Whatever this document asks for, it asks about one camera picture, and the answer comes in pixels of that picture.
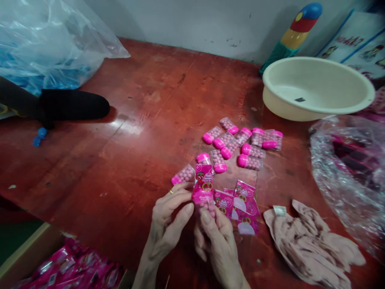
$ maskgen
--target cardboard box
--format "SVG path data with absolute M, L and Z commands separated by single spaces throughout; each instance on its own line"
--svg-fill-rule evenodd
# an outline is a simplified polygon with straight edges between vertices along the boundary
M 28 278 L 36 268 L 64 245 L 64 236 L 55 227 L 44 223 L 0 267 L 0 288 L 10 289 Z M 118 289 L 127 289 L 135 275 L 125 271 Z

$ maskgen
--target clear plastic bag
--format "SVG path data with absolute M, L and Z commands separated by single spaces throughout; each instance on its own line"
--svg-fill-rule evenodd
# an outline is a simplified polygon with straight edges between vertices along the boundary
M 0 75 L 34 95 L 76 89 L 105 57 L 130 57 L 83 0 L 0 2 Z
M 314 179 L 346 230 L 377 259 L 385 249 L 385 126 L 332 116 L 310 128 Z

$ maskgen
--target table surface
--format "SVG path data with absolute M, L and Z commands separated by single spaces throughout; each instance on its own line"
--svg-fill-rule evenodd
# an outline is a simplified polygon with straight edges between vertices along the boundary
M 106 59 L 81 90 L 112 106 L 98 121 L 57 122 L 39 148 L 40 127 L 30 119 L 0 123 L 0 194 L 33 215 L 74 234 L 102 255 L 136 270 L 147 239 L 152 207 L 171 188 L 171 177 L 213 147 L 202 135 L 225 116 L 238 127 L 284 133 L 281 152 L 268 152 L 262 171 L 239 168 L 214 176 L 215 188 L 238 179 L 256 186 L 261 212 L 296 199 L 316 209 L 335 233 L 349 237 L 322 197 L 311 170 L 308 128 L 263 106 L 258 66 L 216 55 L 122 39 L 129 59 Z M 210 265 L 194 251 L 195 217 L 159 268 L 164 288 L 219 288 Z M 262 217 L 259 236 L 235 232 L 239 261 L 252 288 L 311 288 L 279 255 Z M 352 288 L 373 288 L 382 265 L 363 251 L 367 264 L 347 274 Z

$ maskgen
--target pink cloth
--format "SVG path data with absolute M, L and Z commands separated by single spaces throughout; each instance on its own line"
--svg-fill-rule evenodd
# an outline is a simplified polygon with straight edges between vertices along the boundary
M 331 233 L 320 215 L 312 208 L 293 200 L 300 215 L 276 216 L 267 210 L 263 216 L 278 251 L 286 263 L 306 283 L 327 288 L 348 289 L 350 264 L 364 265 L 365 258 L 351 240 Z

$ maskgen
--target white wall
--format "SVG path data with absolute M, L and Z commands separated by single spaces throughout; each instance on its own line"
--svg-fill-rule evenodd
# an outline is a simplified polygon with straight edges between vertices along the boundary
M 263 63 L 312 0 L 85 0 L 117 36 Z M 300 51 L 314 56 L 352 8 L 372 0 L 318 0 L 323 14 Z

